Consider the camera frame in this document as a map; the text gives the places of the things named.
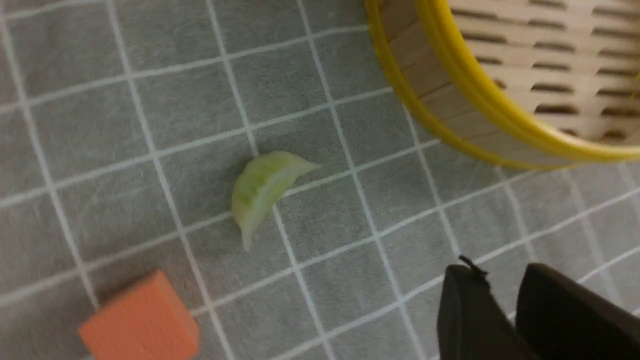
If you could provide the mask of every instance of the bamboo steamer slat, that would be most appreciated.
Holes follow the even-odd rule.
[[[640,1],[367,0],[413,116],[494,163],[640,157]]]

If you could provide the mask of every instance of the orange foam cube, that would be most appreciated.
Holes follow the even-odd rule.
[[[200,329],[158,270],[117,296],[79,329],[96,360],[188,360]]]

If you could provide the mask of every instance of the white grid line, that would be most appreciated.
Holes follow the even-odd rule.
[[[258,148],[256,146],[255,143],[255,138],[253,137],[253,132],[248,120],[248,116],[246,114],[246,109],[244,108],[243,102],[242,102],[242,97],[240,96],[240,91],[238,89],[237,83],[236,83],[236,78],[233,72],[233,68],[231,67],[231,63],[229,62],[229,58],[227,55],[227,48],[225,46],[224,43],[224,39],[222,37],[222,31],[220,29],[220,25],[218,24],[218,19],[216,17],[216,11],[215,8],[213,6],[213,2],[211,0],[207,0],[207,9],[209,11],[209,17],[211,19],[211,24],[212,27],[214,29],[214,32],[216,34],[216,41],[218,43],[218,49],[220,50],[220,54],[222,57],[222,62],[225,66],[225,70],[227,71],[227,77],[228,77],[228,81],[229,81],[229,85],[231,87],[231,91],[234,94],[234,99],[236,100],[236,104],[238,107],[238,110],[240,111],[240,116],[242,118],[243,121],[243,125],[244,125],[244,129],[246,131],[246,135],[247,135],[247,139],[249,141],[249,145],[251,147],[251,151],[253,154],[253,157],[257,157],[259,155],[258,153]],[[296,261],[296,257],[293,253],[293,249],[291,248],[291,244],[289,243],[289,237],[287,235],[287,232],[284,229],[284,225],[282,223],[282,217],[280,216],[280,212],[277,208],[277,206],[273,206],[271,212],[273,213],[273,217],[275,219],[276,225],[278,227],[278,231],[280,233],[280,237],[282,237],[282,242],[284,243],[284,246],[287,250],[287,255],[289,257],[289,261],[291,262],[291,266],[293,268],[293,272],[294,275],[296,276],[296,279],[298,281],[298,284],[300,286],[300,290],[305,298],[305,302],[307,304],[307,307],[309,309],[309,312],[311,314],[311,317],[313,319],[314,325],[316,327],[316,331],[318,332],[318,334],[320,335],[321,338],[324,337],[324,327],[322,325],[322,322],[320,321],[320,317],[318,317],[317,311],[316,311],[316,306],[313,303],[313,300],[311,299],[311,294],[309,292],[309,289],[307,287],[307,284],[302,276],[302,273],[300,272],[300,268],[298,266],[298,262]],[[323,341],[323,347],[329,357],[329,360],[335,360],[335,356],[333,354],[333,350],[331,349],[331,346],[329,345],[329,343],[327,341]],[[229,348],[229,354],[228,356],[233,357],[233,353],[231,351],[231,349]]]
[[[61,89],[61,90],[57,90],[57,91],[54,91],[54,92],[49,92],[49,93],[46,93],[46,94],[43,94],[43,95],[39,95],[39,96],[36,96],[36,97],[29,98],[29,99],[27,99],[27,103],[30,106],[41,105],[41,104],[45,104],[45,103],[47,103],[49,101],[60,99],[61,97],[65,97],[65,96],[69,96],[69,95],[73,95],[73,94],[78,94],[80,92],[85,92],[85,91],[88,91],[88,90],[92,90],[92,89],[95,89],[95,88],[100,88],[100,87],[103,87],[103,86],[112,85],[112,84],[115,84],[115,83],[123,83],[124,81],[127,81],[127,76],[126,75],[117,75],[117,76],[113,76],[111,78],[93,80],[93,81],[89,81],[87,83],[69,86],[69,87],[66,87],[66,88]]]
[[[52,288],[57,284],[69,280],[79,274],[77,268],[73,270],[67,270],[45,279],[40,279],[37,282],[23,286],[6,295],[0,295],[0,307],[8,306],[14,302],[20,301],[28,296],[39,293],[46,289]]]
[[[526,176],[526,174],[521,174],[521,175],[518,175],[518,176],[513,177],[511,179],[508,179],[505,183],[496,184],[496,185],[490,186],[488,188],[480,189],[480,190],[478,190],[478,191],[476,191],[474,193],[468,194],[468,195],[465,196],[465,201],[466,200],[470,200],[473,197],[480,196],[480,195],[482,195],[482,194],[484,194],[484,193],[486,193],[488,191],[495,190],[498,186],[502,186],[502,185],[505,185],[505,184],[508,184],[508,183],[515,182],[515,181],[523,178],[524,176]],[[624,201],[625,199],[628,199],[629,197],[631,197],[631,196],[633,196],[633,195],[635,195],[635,194],[637,194],[639,192],[640,192],[640,188],[636,188],[636,189],[634,189],[632,191],[629,191],[627,193],[619,195],[619,196],[617,196],[615,198],[609,199],[609,200],[607,200],[607,201],[605,201],[605,202],[603,202],[603,203],[601,203],[601,204],[599,204],[597,206],[594,206],[592,208],[589,208],[589,209],[585,210],[582,213],[576,214],[576,215],[574,215],[574,216],[572,216],[570,218],[567,218],[567,219],[565,219],[565,220],[563,220],[563,221],[561,221],[561,222],[559,222],[557,224],[554,224],[554,225],[550,226],[547,229],[543,229],[543,230],[540,230],[540,231],[536,231],[535,233],[529,234],[527,236],[527,239],[519,239],[519,240],[517,240],[517,241],[520,241],[518,244],[523,244],[523,241],[525,241],[525,240],[533,240],[533,239],[538,238],[540,236],[544,236],[546,234],[554,233],[554,232],[562,229],[563,227],[569,225],[570,223],[581,219],[582,217],[588,216],[588,215],[590,215],[590,214],[592,214],[592,213],[594,213],[596,211],[600,211],[601,209],[608,208],[609,206],[615,205],[615,204],[617,204],[617,203],[619,203],[621,201]],[[452,200],[452,201],[447,202],[445,204],[442,204],[442,207],[443,207],[443,209],[446,209],[449,206],[455,205],[457,203],[459,203],[459,201],[457,199],[455,199],[455,200]],[[406,225],[408,225],[408,224],[410,224],[410,223],[412,223],[412,222],[414,222],[414,221],[416,221],[416,220],[418,220],[420,218],[428,216],[429,214],[435,213],[436,211],[437,211],[436,208],[432,208],[432,209],[429,209],[427,211],[423,211],[422,213],[419,213],[419,214],[416,214],[414,216],[408,217],[407,219],[404,219],[404,220],[398,222],[397,224],[388,227],[384,231],[381,231],[379,234],[380,234],[380,236],[386,236],[386,235],[388,235],[388,234],[400,229],[401,227],[406,226]],[[185,229],[185,232],[190,233],[192,231],[199,230],[199,229],[201,229],[203,227],[215,224],[215,223],[217,223],[219,221],[222,221],[222,220],[225,220],[225,219],[228,219],[228,218],[231,218],[231,217],[232,217],[232,215],[231,215],[230,212],[222,213],[220,215],[216,215],[213,218],[210,218],[210,219],[207,219],[207,220],[204,220],[204,221],[201,221],[201,222],[186,226],[186,227],[184,227],[184,229]],[[120,252],[117,252],[115,254],[107,255],[107,256],[105,256],[103,258],[94,259],[92,261],[87,262],[86,263],[86,267],[87,267],[87,269],[93,270],[93,269],[96,269],[98,267],[102,267],[102,266],[111,264],[112,262],[114,262],[114,261],[116,261],[118,259],[127,258],[127,257],[129,257],[129,256],[131,256],[133,254],[138,253],[139,251],[142,251],[142,250],[145,250],[145,249],[149,249],[149,248],[151,248],[151,247],[153,247],[155,245],[159,245],[160,243],[162,243],[164,241],[170,240],[169,238],[171,238],[171,237],[177,238],[178,237],[177,231],[174,231],[174,232],[169,233],[169,234],[162,235],[162,236],[160,236],[158,238],[155,238],[153,240],[149,240],[146,243],[142,243],[142,244],[135,245],[133,247],[129,247],[129,248],[121,250]],[[369,241],[367,241],[367,239],[364,239],[364,240],[360,240],[360,241],[356,241],[356,242],[357,243],[358,242],[362,242],[362,244],[364,244],[364,243],[368,243]],[[338,248],[338,249],[342,249],[343,251],[346,251],[346,250],[352,249],[353,247],[356,247],[356,246],[345,245],[345,246],[343,246],[341,248]],[[503,247],[501,247],[499,249],[494,250],[493,252],[491,252],[491,253],[489,253],[489,254],[487,254],[485,256],[481,256],[480,258],[475,259],[475,261],[476,262],[479,262],[479,260],[480,261],[486,261],[488,259],[488,257],[490,257],[489,256],[490,254],[494,254],[494,255],[502,254],[504,251],[506,251],[508,249],[512,249],[512,247],[513,247],[512,244],[507,244],[507,245],[505,245],[505,246],[503,246]],[[333,255],[341,253],[342,251],[338,252],[338,249],[332,250],[331,253],[333,253]],[[599,271],[601,269],[606,268],[608,266],[611,266],[611,265],[617,263],[619,260],[622,260],[623,258],[625,258],[625,257],[627,257],[627,256],[629,256],[631,254],[635,254],[635,250],[630,250],[629,252],[626,253],[626,256],[619,256],[618,258],[616,258],[616,259],[614,259],[612,261],[609,261],[607,264],[597,268],[596,270],[593,270],[589,274],[585,275],[585,277],[583,277],[579,282],[585,281],[588,277],[592,276],[593,274],[599,273]],[[320,255],[319,258],[328,259],[329,256],[327,254],[324,254],[324,255]],[[317,258],[310,259],[310,260],[305,261],[304,263],[301,263],[300,267],[303,268],[303,267],[305,267],[307,265],[310,265],[311,263],[317,263],[318,261],[320,261],[320,259],[317,259]],[[30,288],[30,287],[34,286],[35,284],[37,284],[37,283],[50,281],[52,278],[55,278],[56,276],[59,276],[59,275],[61,275],[61,274],[56,274],[56,275],[53,275],[52,277],[49,277],[49,278],[40,279],[36,283],[25,285],[22,288]],[[3,298],[11,297],[12,294],[13,294],[12,292],[1,294],[0,295],[0,303],[3,302],[2,301]]]
[[[164,192],[164,197],[169,205],[169,209],[171,211],[173,221],[175,222],[175,226],[178,230],[180,241],[182,242],[182,247],[184,248],[184,252],[186,253],[187,260],[189,261],[189,265],[191,267],[191,271],[196,279],[196,283],[198,285],[198,289],[200,290],[200,294],[205,304],[208,304],[211,300],[209,298],[209,292],[207,291],[206,285],[204,283],[204,279],[202,278],[202,274],[200,273],[200,269],[198,268],[198,264],[193,255],[193,251],[191,250],[191,245],[189,244],[189,240],[187,239],[186,231],[182,226],[182,220],[180,219],[180,215],[178,214],[177,207],[175,202],[173,201],[173,196],[171,195],[171,189],[169,182],[164,175],[162,164],[158,158],[158,154],[156,152],[156,147],[153,142],[153,137],[151,131],[149,130],[147,119],[143,110],[142,103],[140,101],[140,96],[138,94],[138,89],[136,88],[136,84],[134,82],[134,78],[132,76],[131,65],[129,63],[129,59],[126,53],[126,47],[124,44],[124,39],[122,38],[122,34],[120,32],[120,25],[118,23],[118,17],[116,14],[115,6],[113,4],[113,0],[106,0],[106,8],[109,14],[109,21],[111,23],[111,27],[113,28],[113,33],[115,35],[116,44],[118,47],[118,52],[120,53],[120,61],[125,70],[125,74],[127,76],[127,82],[129,84],[129,90],[131,91],[131,97],[136,108],[136,113],[138,115],[138,120],[140,121],[140,125],[142,127],[142,131],[145,135],[145,141],[147,143],[147,147],[151,153],[154,166],[156,168],[156,172],[158,175],[158,179],[160,181],[160,185]],[[227,360],[235,360],[233,353],[231,352],[231,347],[228,344],[227,337],[225,336],[224,331],[222,330],[222,325],[220,324],[220,319],[218,315],[213,309],[209,310],[209,317],[211,318],[211,322],[218,333],[218,337],[220,338],[220,343],[227,354]]]
[[[234,54],[228,54],[228,55],[226,55],[226,59],[232,60],[232,59],[240,58],[242,56],[249,56],[249,55],[263,53],[265,51],[271,51],[271,50],[275,50],[275,49],[280,49],[282,47],[286,47],[286,46],[289,46],[289,45],[292,45],[292,44],[298,44],[298,43],[306,42],[310,38],[321,38],[321,37],[325,37],[325,36],[336,34],[336,33],[352,33],[352,32],[364,32],[364,31],[367,31],[366,26],[351,26],[351,27],[345,27],[345,28],[329,29],[329,30],[325,30],[325,31],[316,33],[316,34],[312,35],[311,37],[305,36],[305,37],[297,38],[297,39],[294,39],[294,40],[288,40],[288,41],[285,41],[285,42],[269,44],[269,45],[265,45],[265,46],[255,47],[255,48],[249,49],[249,50],[240,51],[240,52],[234,53]],[[164,74],[170,74],[170,73],[173,73],[173,72],[180,72],[180,71],[183,71],[183,70],[197,69],[199,67],[212,65],[212,64],[219,63],[219,62],[222,62],[222,61],[223,61],[222,56],[217,56],[215,58],[208,58],[208,59],[192,61],[192,62],[189,62],[189,63],[170,65],[170,66],[161,67],[161,68],[158,68],[158,69],[139,70],[137,72],[134,71],[133,69],[131,69],[131,76],[134,79],[146,78],[146,77],[149,77],[149,76],[160,76],[160,75],[164,75]],[[110,78],[103,78],[103,79],[93,80],[93,81],[89,81],[87,83],[69,86],[69,87],[63,88],[61,90],[57,90],[57,91],[53,91],[53,92],[50,92],[50,93],[39,95],[39,96],[36,96],[36,97],[33,97],[33,98],[29,98],[29,99],[27,99],[27,103],[29,105],[40,105],[40,104],[43,104],[43,103],[46,103],[46,102],[49,102],[49,101],[53,101],[53,100],[59,99],[59,98],[64,97],[64,96],[77,94],[79,92],[84,92],[84,91],[87,91],[87,90],[91,90],[93,88],[99,88],[99,87],[102,87],[102,86],[107,86],[107,85],[111,85],[111,84],[115,84],[115,83],[119,83],[119,82],[124,82],[124,81],[127,81],[127,76],[126,75],[117,75],[117,76],[113,76],[113,77],[110,77]],[[383,88],[383,89],[379,89],[379,90],[376,90],[374,92],[371,92],[371,95],[375,96],[377,94],[383,94],[383,93],[392,92],[392,91],[393,91],[393,89],[391,87],[387,87],[387,88]],[[338,100],[337,102],[354,101],[354,100],[357,100],[358,96],[361,96],[361,95],[367,96],[367,93],[356,95],[356,96],[353,96],[353,97],[348,97],[348,98],[345,98],[345,99],[341,99],[341,100]],[[15,107],[17,107],[17,104],[2,105],[2,108],[0,108],[0,111],[3,112],[3,113],[4,112],[8,112],[8,111],[11,111]]]
[[[413,119],[411,117],[411,114],[409,113],[409,110],[404,106],[403,108],[404,108],[404,115],[406,117],[407,122],[409,123],[409,128],[413,136],[413,142],[417,145],[419,144],[418,133],[415,130]],[[447,235],[447,239],[449,240],[451,251],[453,251],[453,254],[457,257],[460,255],[460,246],[458,245],[458,239],[456,238],[456,235],[453,233],[453,228],[451,227],[451,223],[449,222],[449,219],[447,218],[447,214],[444,212],[444,208],[442,207],[442,201],[440,199],[440,195],[438,194],[438,188],[436,187],[436,182],[433,179],[431,170],[429,169],[429,164],[427,164],[427,159],[424,156],[424,153],[422,151],[418,151],[418,157],[420,158],[420,164],[422,165],[424,174],[427,177],[427,182],[429,183],[429,188],[431,189],[431,194],[436,204],[436,210],[438,211],[440,222],[442,223],[445,234]]]
[[[496,256],[499,256],[500,254],[504,253],[505,251],[507,251],[509,249],[512,249],[513,247],[517,247],[517,246],[523,245],[525,243],[525,241],[530,241],[531,239],[537,238],[539,236],[543,236],[544,234],[555,232],[558,229],[560,229],[560,228],[562,228],[564,226],[567,226],[568,224],[570,224],[570,223],[572,223],[574,221],[577,221],[582,217],[588,216],[590,213],[592,213],[594,211],[598,211],[598,210],[600,210],[602,208],[605,208],[607,206],[611,206],[611,205],[613,205],[613,204],[615,204],[615,203],[617,203],[619,201],[622,201],[622,200],[628,198],[629,196],[631,196],[632,194],[635,194],[635,193],[637,193],[637,190],[625,194],[626,196],[620,196],[618,198],[611,199],[609,202],[606,202],[606,203],[598,205],[598,207],[591,208],[591,209],[585,211],[584,213],[581,213],[581,214],[578,214],[578,215],[576,215],[574,217],[571,217],[571,218],[569,218],[569,219],[567,219],[567,220],[565,220],[565,221],[563,221],[561,223],[558,223],[556,225],[553,225],[552,227],[549,227],[548,229],[545,229],[545,230],[538,231],[536,233],[530,234],[530,235],[528,235],[527,238],[520,239],[520,240],[516,241],[516,244],[510,243],[508,245],[505,245],[505,246],[503,246],[503,247],[501,247],[501,248],[499,248],[499,249],[497,249],[497,250],[495,250],[495,251],[493,251],[493,252],[491,252],[491,253],[489,253],[489,254],[487,254],[485,256],[481,256],[481,257],[475,259],[474,261],[477,264],[484,263],[485,261],[488,261],[488,260],[490,260],[490,259],[492,259],[492,258],[494,258]],[[345,251],[351,250],[351,249],[353,249],[355,247],[358,247],[358,246],[365,245],[365,244],[370,243],[372,241],[374,241],[373,237],[372,238],[366,238],[366,239],[363,239],[361,241],[357,241],[357,243],[358,243],[357,245],[350,244],[350,245],[343,246],[343,247],[339,248],[339,250],[336,249],[336,250],[333,250],[333,251],[331,251],[329,253],[320,255],[320,256],[318,256],[318,257],[316,257],[314,259],[308,260],[308,261],[306,261],[304,263],[300,263],[300,268],[304,268],[304,267],[310,266],[310,265],[312,265],[314,263],[318,263],[320,261],[329,259],[332,256],[336,256],[336,255],[341,254],[341,253],[343,253]],[[611,261],[608,261],[607,263],[603,264],[602,266],[598,267],[597,269],[595,269],[595,270],[591,271],[590,273],[586,274],[584,277],[582,277],[580,280],[578,280],[578,282],[582,283],[582,282],[588,280],[591,276],[598,274],[603,269],[608,268],[608,267],[620,262],[621,260],[623,260],[625,258],[628,258],[629,256],[632,256],[632,255],[634,255],[634,254],[636,254],[638,252],[640,252],[640,247],[637,247],[635,249],[627,251],[626,253],[618,256],[617,258],[615,258],[615,259],[613,259]],[[93,268],[94,267],[94,263],[88,263],[88,266],[90,268]],[[210,308],[215,308],[216,306],[220,306],[220,305],[226,304],[226,303],[228,303],[230,301],[233,301],[233,300],[237,299],[238,297],[247,295],[247,294],[251,293],[252,291],[255,291],[255,290],[257,290],[259,288],[262,288],[264,286],[268,286],[272,282],[275,282],[275,281],[283,278],[284,276],[291,274],[293,271],[294,271],[293,268],[288,268],[288,269],[282,270],[282,271],[280,271],[280,272],[278,272],[276,274],[273,274],[273,275],[271,275],[271,276],[269,276],[269,277],[267,277],[265,279],[262,279],[262,280],[260,280],[258,282],[255,282],[255,283],[253,283],[253,284],[251,284],[251,285],[249,285],[249,286],[247,286],[247,287],[245,287],[243,289],[240,289],[240,290],[237,290],[236,292],[233,292],[233,293],[230,293],[228,295],[225,295],[224,297],[222,297],[222,298],[220,298],[218,300],[215,300],[215,301],[211,302],[208,305],[204,305],[204,306],[202,306],[202,307],[200,307],[198,309],[191,310],[191,314],[193,316],[202,315],[202,314],[206,313]],[[55,284],[58,284],[59,282],[64,281],[66,278],[73,277],[75,275],[77,275],[77,272],[75,270],[70,271],[70,272],[65,272],[65,273],[62,273],[62,274],[58,274],[58,275],[56,275],[54,277],[45,279],[44,281],[40,281],[38,283],[38,286],[30,286],[29,288],[21,289],[21,290],[16,291],[16,292],[14,292],[12,294],[9,294],[8,296],[0,297],[0,307],[1,306],[5,306],[5,305],[7,305],[7,304],[9,304],[11,302],[14,302],[14,301],[18,301],[21,298],[23,298],[25,296],[29,296],[29,295],[31,295],[33,293],[36,293],[36,292],[38,292],[38,291],[40,291],[42,289],[48,288],[50,286],[54,286]],[[430,288],[436,286],[437,284],[440,284],[443,281],[443,279],[444,279],[444,275],[440,275],[440,276],[438,276],[438,277],[436,277],[436,278],[434,278],[434,279],[432,279],[432,280],[430,280],[430,281],[428,281],[428,282],[416,287],[415,289],[409,291],[406,295],[404,295],[403,298],[402,298],[402,301],[403,302],[409,301],[410,299],[412,299],[416,295],[418,295],[418,294],[420,294],[420,293],[422,293],[424,291],[429,290]],[[354,328],[356,326],[362,325],[362,324],[366,323],[367,321],[371,321],[371,320],[373,320],[375,318],[378,318],[378,317],[388,313],[389,311],[394,310],[397,307],[398,307],[397,302],[392,303],[392,304],[388,305],[387,307],[384,307],[383,309],[379,309],[379,310],[377,310],[377,311],[375,311],[373,313],[365,315],[365,316],[355,320],[354,322],[348,323],[346,325],[343,325],[342,327],[339,327],[338,329],[334,329],[334,330],[332,330],[330,332],[327,332],[326,336],[324,337],[324,340],[328,341],[330,338],[332,338],[334,336],[338,336],[339,334],[341,334],[344,331],[347,331],[347,330],[352,329],[352,328]],[[279,356],[276,356],[274,359],[281,359],[281,360],[290,359],[291,357],[299,355],[302,352],[310,349],[311,347],[313,347],[315,345],[321,344],[322,341],[323,341],[323,339],[318,337],[316,339],[313,339],[313,340],[310,340],[310,341],[308,341],[306,343],[298,345],[296,348],[294,348],[292,350],[289,350],[289,351],[287,351],[287,352],[285,352],[285,353],[283,353],[283,354],[281,354]]]
[[[573,197],[573,202],[575,203],[575,206],[578,209],[578,213],[585,212],[586,205],[585,205],[584,199],[582,198],[582,194],[580,193],[580,189],[578,189],[577,184],[575,183],[575,181],[573,181],[571,174],[569,173],[569,170],[564,169],[561,171],[561,174],[564,180],[569,184],[571,188],[571,195]],[[582,228],[584,232],[587,235],[587,241],[589,243],[591,256],[595,260],[596,265],[602,266],[605,263],[604,255],[602,254],[602,249],[598,244],[598,237],[595,231],[593,230],[593,225],[591,224],[589,217],[580,218],[580,222],[582,224]],[[622,298],[618,293],[618,289],[616,288],[616,285],[608,269],[604,268],[600,272],[600,277],[602,278],[604,286],[607,289],[607,294],[609,295],[611,302],[615,303],[616,305],[622,306],[623,305]]]
[[[379,94],[383,94],[383,93],[384,92],[380,92],[380,91],[363,93],[363,94],[360,94],[358,96],[354,96],[354,97],[349,98],[349,101],[355,101],[356,99],[366,99],[366,98],[369,98],[369,97],[378,96]],[[321,111],[321,110],[328,109],[328,108],[329,108],[329,104],[328,103],[320,105],[320,106],[315,106],[313,108],[310,108],[310,109],[307,109],[307,110],[304,110],[304,111],[300,111],[300,112],[297,112],[297,113],[285,115],[283,117],[278,117],[278,118],[269,120],[267,122],[261,122],[260,124],[252,125],[250,127],[250,129],[251,130],[255,130],[255,129],[260,129],[260,128],[265,127],[265,126],[279,124],[281,122],[286,122],[286,121],[289,121],[289,120],[292,120],[292,119],[296,119],[298,117],[302,117],[304,115],[315,113],[317,111]],[[169,147],[167,149],[157,150],[155,152],[155,154],[158,157],[169,156],[169,155],[172,155],[172,154],[176,154],[176,153],[178,153],[180,151],[185,151],[185,150],[188,150],[188,149],[194,149],[195,147],[203,146],[203,145],[206,145],[208,143],[217,142],[217,141],[220,141],[220,140],[223,140],[223,139],[226,139],[226,138],[230,138],[230,137],[241,135],[241,134],[245,134],[245,133],[246,133],[246,129],[245,128],[230,130],[230,131],[227,131],[227,132],[224,132],[224,133],[220,133],[220,134],[208,136],[206,138],[201,138],[201,139],[198,139],[198,140],[194,140],[192,142],[187,142],[187,143],[183,143],[183,144],[176,145],[176,146],[173,146],[173,147]],[[434,145],[436,143],[438,143],[437,140],[435,140],[434,142],[431,142],[431,143],[423,144],[422,146],[423,147],[427,147],[427,146]],[[386,159],[386,161],[388,161],[388,160],[391,160],[391,159],[393,159],[393,158],[395,158],[397,156],[401,156],[401,155],[402,154],[392,154],[390,156],[385,157],[385,159]],[[87,172],[84,172],[84,173],[76,175],[76,176],[70,176],[70,177],[64,178],[62,180],[54,182],[53,186],[54,186],[55,190],[60,190],[62,188],[66,188],[68,186],[80,183],[82,181],[95,179],[96,177],[103,176],[103,175],[106,175],[106,174],[109,174],[109,173],[112,173],[112,172],[116,172],[116,171],[119,171],[119,170],[123,170],[123,169],[129,168],[129,167],[138,165],[140,163],[144,163],[146,161],[152,161],[152,160],[153,160],[153,154],[151,154],[151,153],[150,154],[141,155],[141,156],[138,156],[136,158],[131,158],[131,159],[128,159],[128,160],[120,161],[118,163],[113,163],[113,164],[110,164],[110,165],[106,165],[105,167],[100,167],[100,168],[96,168],[96,169],[93,169],[93,170],[89,170]],[[381,161],[381,159],[374,160],[371,163],[367,163],[365,165],[362,165],[359,170],[364,170],[367,167],[371,167],[371,166],[377,165],[376,162],[381,163],[381,162],[384,162],[384,161]],[[345,172],[345,174],[342,175],[342,176],[340,174],[335,174],[335,175],[333,175],[331,177],[335,177],[336,179],[339,179],[340,177],[348,176],[348,175],[349,175],[348,172]],[[320,180],[315,181],[313,183],[320,182],[319,184],[317,184],[319,186],[322,183],[330,182],[331,181],[331,177],[320,179]],[[303,186],[305,186],[306,188],[315,187],[314,184],[305,184]],[[302,190],[305,190],[305,188],[298,189],[298,192],[302,191]],[[32,199],[34,197],[37,197],[39,195],[42,195],[44,193],[47,193],[47,188],[46,187],[35,188],[35,189],[28,190],[28,191],[23,192],[23,193],[10,195],[10,196],[8,196],[6,198],[0,199],[0,209],[1,208],[5,208],[7,206],[12,206],[12,205],[19,204],[21,202],[30,200],[30,199]]]
[[[60,8],[66,8],[68,6],[77,6],[83,4],[99,4],[103,2],[103,0],[62,0],[53,4],[47,4],[43,6],[39,6],[37,8],[27,9],[27,10],[17,10],[14,12],[7,13],[4,18],[8,20],[12,19],[23,19],[25,17],[32,17],[45,12],[52,12],[54,10]]]
[[[304,4],[302,3],[302,0],[296,0],[298,7],[300,8],[300,15],[302,16],[302,23],[305,27],[305,31],[307,33],[307,35],[310,35],[311,32],[311,27],[309,26],[309,21],[307,18],[307,14],[305,11],[305,7]],[[374,224],[373,221],[373,217],[371,215],[371,210],[369,209],[369,206],[367,205],[367,200],[364,196],[364,192],[362,190],[362,184],[360,183],[360,179],[358,178],[358,174],[356,171],[356,167],[355,164],[353,162],[353,158],[351,157],[351,151],[349,150],[349,145],[347,144],[346,138],[344,136],[344,132],[342,130],[342,126],[340,124],[340,120],[338,117],[338,113],[335,109],[335,103],[333,101],[333,97],[331,95],[331,90],[329,88],[329,84],[327,82],[326,79],[326,74],[324,73],[323,70],[323,66],[322,63],[320,61],[320,56],[318,55],[318,51],[316,49],[316,45],[314,43],[313,38],[309,39],[309,46],[311,48],[311,55],[314,59],[314,63],[316,63],[316,67],[317,67],[317,71],[318,71],[318,75],[320,76],[320,80],[322,82],[322,86],[324,89],[324,94],[327,98],[327,101],[329,102],[330,105],[330,110],[331,110],[331,115],[333,118],[333,123],[335,125],[336,131],[338,132],[338,137],[340,139],[340,144],[342,145],[342,150],[344,151],[344,155],[347,159],[347,164],[349,165],[349,170],[353,176],[353,182],[355,183],[356,186],[356,190],[358,192],[358,196],[360,198],[360,202],[362,204],[362,209],[364,210],[365,213],[365,217],[367,218],[367,223],[369,223],[369,229],[371,230],[371,234],[374,237],[374,241],[376,243],[376,246],[378,248],[378,252],[380,253],[380,258],[382,260],[382,263],[385,267],[385,270],[387,272],[388,278],[389,278],[389,282],[391,283],[391,287],[393,289],[393,292],[396,296],[397,301],[399,302],[399,307],[400,307],[400,312],[403,318],[403,322],[404,325],[406,327],[406,330],[409,333],[409,336],[411,337],[413,346],[415,348],[416,354],[418,355],[418,358],[420,360],[426,360],[426,356],[424,354],[424,350],[422,349],[422,345],[420,344],[420,341],[418,339],[418,336],[415,332],[415,329],[413,328],[413,325],[411,323],[411,319],[409,318],[409,314],[406,310],[406,306],[404,305],[404,302],[402,302],[402,298],[401,298],[401,292],[400,292],[400,287],[398,286],[398,283],[396,281],[396,277],[394,276],[394,272],[393,269],[391,268],[391,265],[389,264],[389,260],[387,259],[387,254],[385,252],[385,249],[382,245],[382,242],[380,241],[380,236],[378,234],[378,230],[376,229],[376,226]]]
[[[13,112],[20,108],[20,104],[2,104],[0,105],[0,115],[4,115]]]
[[[42,150],[42,145],[40,144],[40,140],[38,138],[38,130],[36,129],[35,121],[33,120],[33,116],[31,114],[31,108],[27,104],[27,93],[24,88],[24,84],[22,83],[20,65],[13,50],[13,41],[11,38],[11,34],[8,31],[6,21],[4,21],[2,9],[0,9],[0,27],[0,32],[2,33],[2,43],[4,51],[6,53],[6,59],[9,63],[10,72],[15,84],[15,89],[18,95],[20,108],[22,109],[22,114],[24,116],[24,121],[26,122],[27,129],[29,131],[29,139],[31,140],[31,145],[33,146],[33,149],[36,153],[38,164],[40,165],[40,171],[42,172],[42,177],[45,181],[45,187],[47,188],[47,192],[51,197],[51,202],[58,217],[58,222],[65,237],[67,246],[71,251],[71,256],[73,257],[74,263],[76,264],[76,268],[80,273],[80,279],[82,280],[82,284],[84,286],[84,289],[86,290],[86,294],[93,308],[97,309],[99,306],[98,298],[84,268],[84,263],[82,257],[80,256],[80,251],[78,250],[73,239],[73,234],[71,228],[69,227],[67,216],[62,207],[60,198],[58,197],[58,193],[56,193],[56,190],[54,189],[53,180],[51,178],[51,173],[49,172],[49,166],[47,164],[47,158],[45,157],[44,151]]]
[[[588,272],[585,276],[581,277],[578,280],[578,282],[582,284],[583,282],[589,280],[589,278],[591,278],[592,276],[594,276],[596,274],[599,274],[602,270],[610,268],[613,265],[619,263],[620,261],[623,261],[624,259],[637,254],[638,252],[640,252],[640,246],[634,247],[633,249],[630,249],[630,250],[627,250],[624,253],[616,256],[614,259],[611,259],[611,260],[607,261],[606,263],[604,263],[604,264],[598,266],[597,268],[593,269],[592,271]]]
[[[620,171],[620,176],[622,177],[622,181],[626,184],[627,189],[633,191],[638,187],[636,180],[631,175],[631,171],[626,163],[618,164],[618,171]],[[631,204],[634,207],[634,211],[636,212],[636,217],[638,222],[640,223],[640,199],[637,197],[631,197]]]
[[[502,171],[502,168],[496,167],[495,171],[496,173],[498,173],[498,178],[500,178],[500,181],[506,183],[504,185],[504,190],[506,191],[507,197],[509,198],[509,202],[513,207],[513,214],[516,218],[516,225],[518,226],[518,232],[520,232],[521,238],[525,238],[529,234],[529,231],[527,230],[527,226],[525,225],[524,216],[522,215],[522,210],[520,209],[520,203],[518,202],[518,198],[516,197],[516,194],[513,191],[513,187],[511,186],[511,183],[506,182],[507,177],[504,175],[504,171]],[[531,260],[532,262],[537,262],[538,255],[536,254],[536,251],[533,248],[533,245],[531,245],[531,242],[527,241],[525,242],[524,245],[529,255],[529,260]]]

